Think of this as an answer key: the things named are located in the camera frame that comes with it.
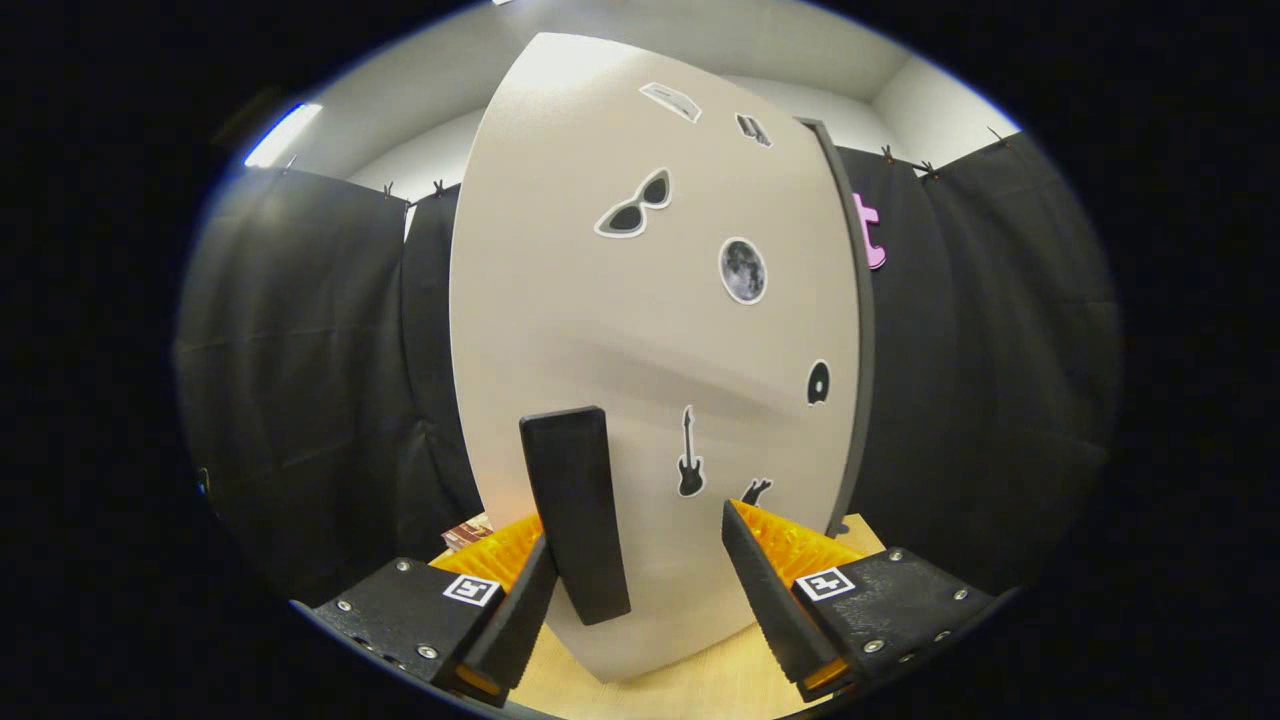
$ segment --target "black fabric backdrop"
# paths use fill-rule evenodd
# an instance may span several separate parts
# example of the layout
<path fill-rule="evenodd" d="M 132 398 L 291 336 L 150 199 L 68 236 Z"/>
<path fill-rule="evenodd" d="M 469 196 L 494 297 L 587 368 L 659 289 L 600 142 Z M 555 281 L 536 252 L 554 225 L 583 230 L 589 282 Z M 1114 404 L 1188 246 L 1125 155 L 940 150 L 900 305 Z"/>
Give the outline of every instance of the black fabric backdrop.
<path fill-rule="evenodd" d="M 1106 460 L 1119 309 L 1097 238 L 1021 135 L 937 179 L 840 154 L 887 252 L 850 510 L 989 593 L 1027 583 Z M 209 218 L 175 345 L 184 419 L 215 510 L 289 597 L 429 559 L 481 511 L 449 351 L 460 187 L 407 238 L 402 200 L 297 172 L 244 173 Z"/>
<path fill-rule="evenodd" d="M 381 192 L 247 170 L 188 266 L 173 356 L 192 460 L 248 557 L 310 605 L 393 555 L 434 556 L 479 507 L 474 483 L 439 480 L 411 391 L 403 227 Z"/>
<path fill-rule="evenodd" d="M 851 511 L 987 592 L 1033 580 L 1106 461 L 1120 311 L 1062 177 L 1019 133 L 916 178 L 842 149 L 879 213 L 876 389 Z"/>

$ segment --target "clip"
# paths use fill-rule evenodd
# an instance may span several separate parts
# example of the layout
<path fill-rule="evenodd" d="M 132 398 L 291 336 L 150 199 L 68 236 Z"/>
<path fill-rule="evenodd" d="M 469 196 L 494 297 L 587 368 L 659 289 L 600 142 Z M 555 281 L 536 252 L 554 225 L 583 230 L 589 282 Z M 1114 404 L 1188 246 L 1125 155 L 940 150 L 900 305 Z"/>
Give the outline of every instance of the clip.
<path fill-rule="evenodd" d="M 1000 133 L 996 132 L 996 131 L 993 131 L 993 129 L 991 129 L 991 126 L 987 126 L 987 129 L 991 131 L 991 135 L 996 136 L 996 140 L 998 140 L 1001 142 L 1001 145 L 1004 145 L 1005 147 L 1009 147 L 1009 141 L 1005 140 L 1005 138 L 1002 138 L 1002 137 L 1000 137 Z"/>

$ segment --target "white wall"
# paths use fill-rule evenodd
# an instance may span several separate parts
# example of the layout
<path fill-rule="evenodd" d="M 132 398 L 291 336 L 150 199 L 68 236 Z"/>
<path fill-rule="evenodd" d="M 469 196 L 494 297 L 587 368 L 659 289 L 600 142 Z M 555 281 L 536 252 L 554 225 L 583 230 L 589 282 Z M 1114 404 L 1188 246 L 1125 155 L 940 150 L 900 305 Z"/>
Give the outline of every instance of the white wall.
<path fill-rule="evenodd" d="M 879 152 L 892 145 L 897 152 L 900 137 L 888 129 L 867 102 L 850 100 L 824 90 L 741 76 L 721 76 L 748 92 L 759 95 L 794 117 L 822 120 L 831 141 L 842 147 Z"/>
<path fill-rule="evenodd" d="M 897 152 L 899 141 L 865 102 L 783 82 L 723 77 L 792 115 L 822 120 L 836 145 L 869 152 L 879 152 L 882 145 L 892 145 Z M 374 190 L 394 182 L 392 195 L 408 200 L 431 193 L 435 190 L 433 181 L 443 179 L 444 187 L 462 182 L 481 117 L 484 108 L 431 128 L 347 179 Z"/>
<path fill-rule="evenodd" d="M 483 117 L 484 108 L 480 108 L 436 126 L 365 165 L 347 181 L 374 190 L 394 182 L 392 195 L 407 200 L 435 192 L 435 181 L 444 181 L 444 187 L 457 184 L 462 182 Z"/>
<path fill-rule="evenodd" d="M 876 114 L 902 142 L 895 158 L 940 168 L 1019 131 L 980 95 L 922 58 L 906 65 L 872 100 Z"/>

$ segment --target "board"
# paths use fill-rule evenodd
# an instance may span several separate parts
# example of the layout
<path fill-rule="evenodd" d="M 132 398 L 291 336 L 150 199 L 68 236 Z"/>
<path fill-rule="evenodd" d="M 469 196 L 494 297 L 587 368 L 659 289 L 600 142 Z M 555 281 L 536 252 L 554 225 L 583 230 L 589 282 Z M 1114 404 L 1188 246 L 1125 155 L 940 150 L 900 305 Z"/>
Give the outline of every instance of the board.
<path fill-rule="evenodd" d="M 810 128 L 677 60 L 541 33 L 493 96 L 449 269 L 458 414 L 502 528 L 535 511 L 520 419 L 605 413 L 631 610 L 584 625 L 561 584 L 547 615 L 600 682 L 754 621 L 726 497 L 827 532 L 859 402 L 855 232 Z"/>

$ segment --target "sunglasses sticker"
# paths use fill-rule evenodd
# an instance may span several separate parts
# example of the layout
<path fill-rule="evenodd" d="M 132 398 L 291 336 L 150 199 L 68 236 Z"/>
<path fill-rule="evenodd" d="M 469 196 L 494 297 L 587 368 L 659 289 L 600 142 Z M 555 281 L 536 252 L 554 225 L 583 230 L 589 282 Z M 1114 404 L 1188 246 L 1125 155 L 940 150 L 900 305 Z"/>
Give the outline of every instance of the sunglasses sticker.
<path fill-rule="evenodd" d="M 684 92 L 672 90 L 666 85 L 650 82 L 649 85 L 641 87 L 640 92 L 694 124 L 698 123 L 698 118 L 703 117 L 703 109 L 698 106 L 698 102 L 694 102 L 692 99 Z"/>
<path fill-rule="evenodd" d="M 662 210 L 667 205 L 671 205 L 671 173 L 659 168 L 640 183 L 635 195 L 600 217 L 595 232 L 604 237 L 636 237 L 649 223 L 646 210 Z"/>
<path fill-rule="evenodd" d="M 741 131 L 744 136 L 754 140 L 764 147 L 773 147 L 773 141 L 769 140 L 768 133 L 765 133 L 764 128 L 760 127 L 760 120 L 741 113 L 735 113 L 735 117 L 737 118 L 737 129 Z"/>

